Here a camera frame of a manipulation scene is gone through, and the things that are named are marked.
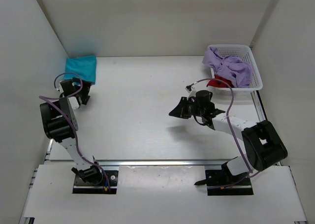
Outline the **lavender t shirt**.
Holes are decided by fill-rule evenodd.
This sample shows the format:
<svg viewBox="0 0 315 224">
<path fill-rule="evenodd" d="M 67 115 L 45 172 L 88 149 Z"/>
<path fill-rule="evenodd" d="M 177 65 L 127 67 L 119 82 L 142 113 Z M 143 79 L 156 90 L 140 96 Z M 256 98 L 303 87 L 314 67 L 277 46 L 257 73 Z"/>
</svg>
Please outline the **lavender t shirt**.
<svg viewBox="0 0 315 224">
<path fill-rule="evenodd" d="M 252 82 L 252 66 L 237 56 L 222 57 L 216 48 L 208 48 L 202 63 L 218 75 L 230 80 L 234 88 L 248 88 Z"/>
</svg>

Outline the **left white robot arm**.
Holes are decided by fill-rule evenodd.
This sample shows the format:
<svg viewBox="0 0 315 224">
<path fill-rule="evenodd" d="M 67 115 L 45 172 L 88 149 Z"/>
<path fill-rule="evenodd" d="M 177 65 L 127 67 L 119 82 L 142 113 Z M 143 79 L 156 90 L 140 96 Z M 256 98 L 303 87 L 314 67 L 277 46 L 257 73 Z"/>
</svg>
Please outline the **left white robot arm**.
<svg viewBox="0 0 315 224">
<path fill-rule="evenodd" d="M 79 149 L 78 123 L 73 109 L 86 105 L 90 99 L 92 82 L 81 79 L 76 73 L 71 79 L 60 82 L 62 94 L 59 98 L 40 96 L 40 114 L 45 135 L 62 145 L 75 162 L 72 171 L 82 180 L 97 185 L 103 179 L 103 172 L 97 162 L 89 161 Z"/>
</svg>

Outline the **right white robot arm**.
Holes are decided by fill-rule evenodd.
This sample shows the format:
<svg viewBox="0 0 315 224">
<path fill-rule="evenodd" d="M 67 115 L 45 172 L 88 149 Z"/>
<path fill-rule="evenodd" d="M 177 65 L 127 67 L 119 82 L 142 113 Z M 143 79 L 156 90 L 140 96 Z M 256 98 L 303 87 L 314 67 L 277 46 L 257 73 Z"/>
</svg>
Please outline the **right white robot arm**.
<svg viewBox="0 0 315 224">
<path fill-rule="evenodd" d="M 201 118 L 199 125 L 230 134 L 235 142 L 243 142 L 240 156 L 222 165 L 221 179 L 224 183 L 231 185 L 239 175 L 246 176 L 254 170 L 264 171 L 287 158 L 288 151 L 270 121 L 256 123 L 230 116 L 228 111 L 216 108 L 211 99 L 212 93 L 207 90 L 182 97 L 169 116 Z"/>
</svg>

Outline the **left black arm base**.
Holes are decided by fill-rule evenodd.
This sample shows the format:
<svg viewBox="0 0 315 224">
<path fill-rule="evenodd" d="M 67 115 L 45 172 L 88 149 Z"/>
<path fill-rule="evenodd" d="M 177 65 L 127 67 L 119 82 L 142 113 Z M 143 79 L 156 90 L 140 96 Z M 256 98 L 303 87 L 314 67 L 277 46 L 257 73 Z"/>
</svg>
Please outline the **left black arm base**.
<svg viewBox="0 0 315 224">
<path fill-rule="evenodd" d="M 73 194 L 116 194 L 119 178 L 118 170 L 105 170 L 107 176 L 97 166 L 86 170 L 71 169 L 75 174 Z"/>
</svg>

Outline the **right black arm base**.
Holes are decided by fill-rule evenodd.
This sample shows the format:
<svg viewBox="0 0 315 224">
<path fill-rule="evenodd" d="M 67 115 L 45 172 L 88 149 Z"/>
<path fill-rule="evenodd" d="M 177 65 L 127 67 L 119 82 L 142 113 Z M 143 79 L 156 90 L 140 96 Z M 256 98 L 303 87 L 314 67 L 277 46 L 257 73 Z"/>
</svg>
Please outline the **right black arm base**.
<svg viewBox="0 0 315 224">
<path fill-rule="evenodd" d="M 208 196 L 253 195 L 250 168 L 244 161 L 229 163 L 227 160 L 201 160 L 205 178 L 194 183 L 205 186 Z"/>
</svg>

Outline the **teal t shirt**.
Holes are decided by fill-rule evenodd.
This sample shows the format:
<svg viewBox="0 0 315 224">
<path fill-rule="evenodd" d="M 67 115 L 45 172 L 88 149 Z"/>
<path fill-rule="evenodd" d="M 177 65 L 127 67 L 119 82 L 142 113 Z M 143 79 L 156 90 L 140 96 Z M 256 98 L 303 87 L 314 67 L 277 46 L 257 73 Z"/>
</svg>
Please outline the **teal t shirt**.
<svg viewBox="0 0 315 224">
<path fill-rule="evenodd" d="M 82 80 L 91 82 L 94 85 L 96 82 L 96 66 L 97 60 L 95 55 L 73 59 L 67 58 L 65 72 L 76 73 Z"/>
</svg>

